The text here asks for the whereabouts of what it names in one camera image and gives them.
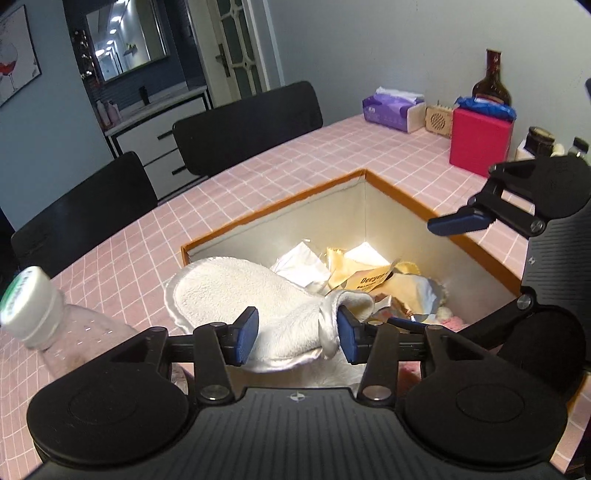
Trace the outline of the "gold foil snack bag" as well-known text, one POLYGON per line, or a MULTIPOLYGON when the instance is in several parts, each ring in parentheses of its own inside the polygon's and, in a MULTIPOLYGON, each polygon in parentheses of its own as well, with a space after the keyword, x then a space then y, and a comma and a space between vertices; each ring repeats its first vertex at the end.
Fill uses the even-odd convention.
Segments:
POLYGON ((413 262, 388 261, 368 242, 351 250, 327 248, 325 263, 332 273, 329 288, 370 294, 377 310, 390 299, 404 317, 424 322, 447 306, 447 291, 441 284, 423 276, 413 262))

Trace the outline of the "small beige speaker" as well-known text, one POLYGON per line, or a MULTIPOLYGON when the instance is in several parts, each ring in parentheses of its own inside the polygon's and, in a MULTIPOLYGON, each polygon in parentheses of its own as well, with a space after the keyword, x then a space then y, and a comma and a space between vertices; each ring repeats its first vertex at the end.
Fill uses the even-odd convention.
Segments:
POLYGON ((425 128, 427 131, 450 138, 453 128, 453 107, 428 105, 426 107, 425 128))

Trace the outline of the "brown liquor bottle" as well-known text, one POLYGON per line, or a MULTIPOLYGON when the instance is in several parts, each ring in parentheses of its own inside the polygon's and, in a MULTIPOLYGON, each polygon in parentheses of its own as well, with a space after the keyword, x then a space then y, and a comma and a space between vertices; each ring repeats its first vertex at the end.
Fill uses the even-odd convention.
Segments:
POLYGON ((501 80, 501 53, 488 49, 486 56, 486 75, 474 85, 472 95, 476 98, 511 106, 511 94, 501 80))

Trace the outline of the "wall mirror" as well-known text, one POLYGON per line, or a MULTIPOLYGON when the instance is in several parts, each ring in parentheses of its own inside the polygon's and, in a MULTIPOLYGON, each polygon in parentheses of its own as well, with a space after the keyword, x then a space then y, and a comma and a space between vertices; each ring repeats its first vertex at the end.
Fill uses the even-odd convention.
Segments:
POLYGON ((154 1, 108 1, 85 20, 105 82, 168 56, 154 1))

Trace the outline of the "white tray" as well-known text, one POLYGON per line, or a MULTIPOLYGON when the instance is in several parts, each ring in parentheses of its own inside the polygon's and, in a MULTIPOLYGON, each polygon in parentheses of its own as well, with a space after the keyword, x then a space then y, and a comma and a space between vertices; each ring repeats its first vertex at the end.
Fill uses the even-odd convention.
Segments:
POLYGON ((515 151, 515 161, 531 160, 535 155, 526 148, 526 140, 522 140, 515 151))

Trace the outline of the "red box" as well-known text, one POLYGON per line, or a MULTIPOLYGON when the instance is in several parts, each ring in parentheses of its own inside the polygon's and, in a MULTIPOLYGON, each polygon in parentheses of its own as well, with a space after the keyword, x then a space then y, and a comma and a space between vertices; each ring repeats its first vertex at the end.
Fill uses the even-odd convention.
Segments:
POLYGON ((486 178, 507 160, 513 123, 457 108, 453 112, 450 164, 486 178))

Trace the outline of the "white crinkled plastic bag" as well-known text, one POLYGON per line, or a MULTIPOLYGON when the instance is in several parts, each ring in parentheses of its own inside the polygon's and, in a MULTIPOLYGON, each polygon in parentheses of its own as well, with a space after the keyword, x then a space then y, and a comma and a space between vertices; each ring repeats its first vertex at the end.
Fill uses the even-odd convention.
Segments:
POLYGON ((270 270, 311 293, 325 293, 332 275, 320 256, 304 241, 277 258, 270 270))

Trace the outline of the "clear plastic water bottle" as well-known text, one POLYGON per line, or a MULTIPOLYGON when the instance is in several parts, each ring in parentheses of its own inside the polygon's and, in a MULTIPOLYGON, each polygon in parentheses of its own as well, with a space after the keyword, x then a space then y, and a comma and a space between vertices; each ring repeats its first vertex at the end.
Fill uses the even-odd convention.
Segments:
POLYGON ((119 320, 68 303, 37 266, 21 271, 3 294, 1 327, 39 353, 61 383, 95 383, 101 376, 133 376, 140 370, 172 378, 167 367, 148 363, 146 337, 119 320))

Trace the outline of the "purple tissue pack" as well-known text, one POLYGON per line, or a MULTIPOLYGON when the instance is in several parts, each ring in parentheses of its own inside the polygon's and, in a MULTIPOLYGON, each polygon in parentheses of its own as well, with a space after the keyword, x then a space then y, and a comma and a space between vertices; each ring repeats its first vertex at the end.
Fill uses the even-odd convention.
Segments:
POLYGON ((363 99, 363 118, 405 133, 413 133, 425 126, 425 96, 423 94, 379 87, 373 95, 363 99))

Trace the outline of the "wine glass wall picture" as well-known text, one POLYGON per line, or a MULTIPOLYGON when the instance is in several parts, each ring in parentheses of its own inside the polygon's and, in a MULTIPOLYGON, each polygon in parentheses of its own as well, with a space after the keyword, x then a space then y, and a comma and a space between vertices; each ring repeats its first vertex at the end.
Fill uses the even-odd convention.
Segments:
POLYGON ((3 106, 41 75, 25 5, 1 21, 0 41, 0 105, 3 106))

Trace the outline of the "white glass panel door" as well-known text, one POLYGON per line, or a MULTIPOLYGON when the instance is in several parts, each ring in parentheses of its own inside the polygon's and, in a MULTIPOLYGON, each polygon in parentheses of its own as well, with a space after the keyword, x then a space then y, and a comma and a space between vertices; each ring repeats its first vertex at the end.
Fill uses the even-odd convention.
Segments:
POLYGON ((189 0, 187 7, 212 105, 284 84, 269 3, 189 0))

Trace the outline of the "white cream cloth mitt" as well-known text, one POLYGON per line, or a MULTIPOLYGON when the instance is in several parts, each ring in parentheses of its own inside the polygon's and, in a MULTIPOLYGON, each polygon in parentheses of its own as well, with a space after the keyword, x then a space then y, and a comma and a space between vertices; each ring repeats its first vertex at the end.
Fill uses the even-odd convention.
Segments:
POLYGON ((208 257, 181 269, 165 287, 164 304, 185 333, 211 322, 231 324, 246 308, 255 307, 259 333, 245 369, 256 373, 334 358, 339 351, 339 307, 363 322, 375 306, 365 292, 314 294, 269 268, 233 257, 208 257))

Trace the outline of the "blue packet on red box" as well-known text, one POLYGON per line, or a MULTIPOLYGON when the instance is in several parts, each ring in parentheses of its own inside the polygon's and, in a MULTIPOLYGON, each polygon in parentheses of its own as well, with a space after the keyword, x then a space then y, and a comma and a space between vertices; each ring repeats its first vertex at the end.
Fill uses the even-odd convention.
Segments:
POLYGON ((513 107, 484 98, 459 97, 456 105, 459 108, 507 122, 517 120, 517 113, 513 107))

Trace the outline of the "black chair right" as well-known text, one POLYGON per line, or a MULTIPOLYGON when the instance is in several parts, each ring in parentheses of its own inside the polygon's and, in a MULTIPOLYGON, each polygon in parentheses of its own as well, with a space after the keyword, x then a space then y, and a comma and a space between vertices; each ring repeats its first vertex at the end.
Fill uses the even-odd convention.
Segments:
POLYGON ((322 124, 314 87, 300 81, 183 118, 172 134, 187 170, 213 177, 322 124))

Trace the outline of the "orange cardboard box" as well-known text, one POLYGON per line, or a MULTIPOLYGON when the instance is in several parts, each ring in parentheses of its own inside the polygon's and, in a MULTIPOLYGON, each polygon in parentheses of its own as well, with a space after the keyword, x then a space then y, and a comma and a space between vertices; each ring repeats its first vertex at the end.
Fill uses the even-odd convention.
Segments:
POLYGON ((513 300, 518 277, 467 236, 438 237, 430 210, 366 170, 311 188, 185 244, 164 304, 185 333, 259 311, 246 387, 359 386, 337 312, 378 320, 398 307, 414 320, 456 328, 513 300))

